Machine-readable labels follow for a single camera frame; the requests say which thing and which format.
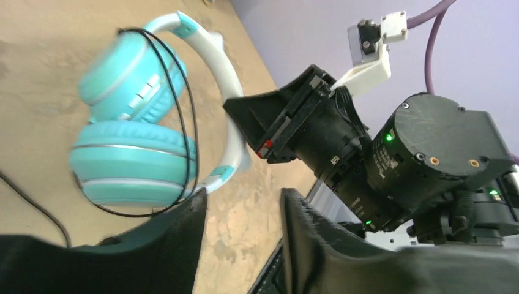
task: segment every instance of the headphones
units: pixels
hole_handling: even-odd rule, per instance
[[[190,17],[181,12],[164,15],[144,29],[169,31],[188,43],[211,70],[223,101],[243,96],[222,45]],[[226,114],[227,138],[220,162],[197,187],[184,187],[186,177],[191,181],[198,172],[196,142],[189,138],[186,146],[183,133],[157,123],[175,106],[166,75],[178,97],[185,87],[181,71],[185,76],[186,68],[181,61],[177,66],[165,48],[156,48],[167,73],[146,38],[134,32],[120,34],[78,85],[91,117],[72,146],[69,165],[95,205],[171,206],[202,188],[211,193],[235,172],[250,167],[245,139]]]

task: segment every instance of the screw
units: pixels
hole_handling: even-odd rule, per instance
[[[414,158],[418,161],[424,161],[425,155],[423,153],[418,152],[417,154],[414,155]]]

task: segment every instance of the wall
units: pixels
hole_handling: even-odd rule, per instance
[[[346,29],[361,18],[406,10],[413,16],[438,0],[231,0],[277,86],[315,63],[340,77],[351,67]],[[447,12],[435,46],[436,93],[468,109],[489,111],[511,151],[519,154],[518,1],[460,0]],[[391,45],[393,76],[355,100],[374,135],[394,108],[425,89],[424,52],[432,21]]]

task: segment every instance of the turquoise ear cup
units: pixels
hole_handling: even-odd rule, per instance
[[[154,42],[166,65],[177,97],[185,88],[182,73],[170,54]],[[164,69],[147,40],[125,32],[88,68],[79,85],[81,100],[90,106],[91,123],[107,120],[158,123],[174,106]]]
[[[196,175],[196,146],[188,142],[155,124],[102,121],[81,131],[69,164],[95,204],[164,207],[180,197],[188,164],[189,181]]]

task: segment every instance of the beige table surface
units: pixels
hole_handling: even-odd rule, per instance
[[[140,26],[177,10],[222,33],[245,94],[274,88],[227,0],[214,6],[202,0],[0,1],[0,168],[63,221],[75,246],[95,244],[141,221],[99,211],[75,189],[67,155],[88,117],[77,81],[114,39],[116,28]],[[220,158],[225,136],[218,89],[194,51],[173,35],[160,36],[188,67],[200,126],[201,174],[206,175]],[[185,93],[181,98],[187,113]],[[177,127],[176,113],[162,124]],[[313,182],[301,162],[272,166],[253,157],[247,173],[211,194],[195,293],[246,293],[281,235],[280,188],[306,194]],[[3,184],[0,200],[0,233],[27,233],[62,244],[56,228]]]

